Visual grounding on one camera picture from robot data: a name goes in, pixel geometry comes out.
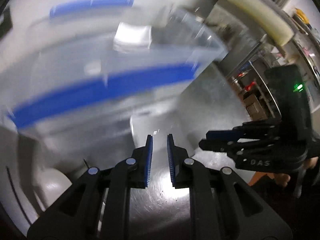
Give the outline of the person right hand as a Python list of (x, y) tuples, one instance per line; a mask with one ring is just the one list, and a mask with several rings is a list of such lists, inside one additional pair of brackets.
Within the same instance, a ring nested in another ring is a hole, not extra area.
[(301, 167), (295, 171), (290, 172), (290, 174), (285, 173), (274, 173), (274, 181), (277, 185), (281, 185), (283, 187), (287, 187), (288, 183), (291, 181), (292, 178), (295, 178), (299, 171), (305, 171), (308, 169), (312, 169), (316, 167), (318, 161), (318, 157), (305, 159)]

